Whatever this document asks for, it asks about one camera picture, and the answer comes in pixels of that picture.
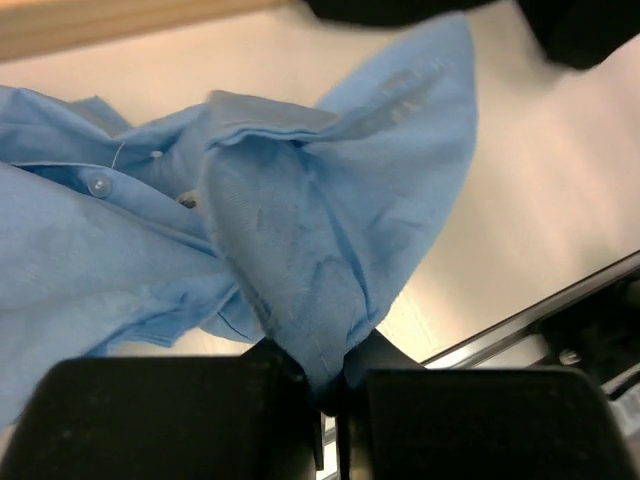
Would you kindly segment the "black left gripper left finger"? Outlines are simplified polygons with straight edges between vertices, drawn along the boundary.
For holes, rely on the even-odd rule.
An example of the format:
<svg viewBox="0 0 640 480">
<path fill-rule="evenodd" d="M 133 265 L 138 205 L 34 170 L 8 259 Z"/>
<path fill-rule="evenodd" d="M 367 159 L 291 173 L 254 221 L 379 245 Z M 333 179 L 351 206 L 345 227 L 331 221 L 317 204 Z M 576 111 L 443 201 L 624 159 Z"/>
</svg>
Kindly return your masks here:
<svg viewBox="0 0 640 480">
<path fill-rule="evenodd" d="M 264 340 L 239 356 L 66 360 L 39 382 L 5 479 L 312 479 L 323 423 L 300 367 Z"/>
</svg>

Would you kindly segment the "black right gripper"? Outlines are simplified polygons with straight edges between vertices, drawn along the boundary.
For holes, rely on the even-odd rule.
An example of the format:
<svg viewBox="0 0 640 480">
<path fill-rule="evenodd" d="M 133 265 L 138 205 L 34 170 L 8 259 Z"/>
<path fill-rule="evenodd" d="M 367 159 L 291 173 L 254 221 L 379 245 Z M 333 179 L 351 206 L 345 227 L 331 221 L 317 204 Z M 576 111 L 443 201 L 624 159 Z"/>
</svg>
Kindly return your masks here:
<svg viewBox="0 0 640 480">
<path fill-rule="evenodd" d="M 404 27 L 486 6 L 466 0 L 316 0 L 322 20 L 366 27 Z M 575 70 L 601 64 L 639 34 L 639 3 L 629 0 L 519 0 L 516 5 L 546 58 Z"/>
</svg>

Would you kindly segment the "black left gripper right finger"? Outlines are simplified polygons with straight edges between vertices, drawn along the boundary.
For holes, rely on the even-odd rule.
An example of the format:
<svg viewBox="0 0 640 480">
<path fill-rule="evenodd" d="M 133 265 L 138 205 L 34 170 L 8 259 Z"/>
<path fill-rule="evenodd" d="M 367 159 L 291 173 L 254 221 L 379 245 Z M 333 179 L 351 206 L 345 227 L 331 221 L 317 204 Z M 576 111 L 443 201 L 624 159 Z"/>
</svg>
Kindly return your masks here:
<svg viewBox="0 0 640 480">
<path fill-rule="evenodd" d="M 373 333 L 343 379 L 344 479 L 639 475 L 604 395 L 574 369 L 427 369 Z"/>
</svg>

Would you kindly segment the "light blue shirt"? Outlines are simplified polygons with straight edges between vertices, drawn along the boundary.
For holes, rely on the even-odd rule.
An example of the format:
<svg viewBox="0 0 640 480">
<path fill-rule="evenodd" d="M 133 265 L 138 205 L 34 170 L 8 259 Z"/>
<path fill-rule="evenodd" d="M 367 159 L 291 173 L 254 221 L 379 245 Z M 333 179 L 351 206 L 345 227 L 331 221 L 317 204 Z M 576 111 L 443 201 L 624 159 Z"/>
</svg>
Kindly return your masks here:
<svg viewBox="0 0 640 480">
<path fill-rule="evenodd" d="M 426 21 L 313 108 L 226 91 L 139 127 L 1 91 L 1 422 L 56 363 L 201 328 L 315 393 L 441 232 L 475 148 L 474 49 Z"/>
</svg>

